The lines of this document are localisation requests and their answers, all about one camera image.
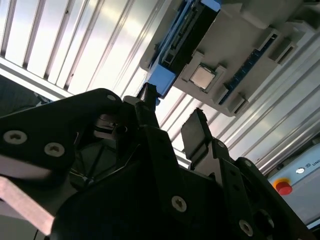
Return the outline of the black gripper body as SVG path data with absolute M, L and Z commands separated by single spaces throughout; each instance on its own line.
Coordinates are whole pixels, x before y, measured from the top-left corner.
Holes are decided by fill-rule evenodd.
M 53 240 L 226 240 L 233 230 L 218 182 L 180 167 L 168 135 L 139 132 L 127 164 L 63 204 Z

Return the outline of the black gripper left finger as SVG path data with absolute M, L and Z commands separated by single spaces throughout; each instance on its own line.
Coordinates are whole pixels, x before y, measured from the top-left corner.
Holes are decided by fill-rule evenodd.
M 19 215 L 185 215 L 187 189 L 146 83 L 120 99 L 99 88 L 0 119 L 0 199 Z M 115 142 L 113 172 L 81 190 L 70 172 L 85 148 Z

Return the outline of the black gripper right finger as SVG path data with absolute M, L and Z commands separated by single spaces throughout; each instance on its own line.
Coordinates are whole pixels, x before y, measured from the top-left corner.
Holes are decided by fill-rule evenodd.
M 219 236 L 229 240 L 307 240 L 309 230 L 247 158 L 232 160 L 196 108 L 182 125 L 189 169 L 214 179 Z

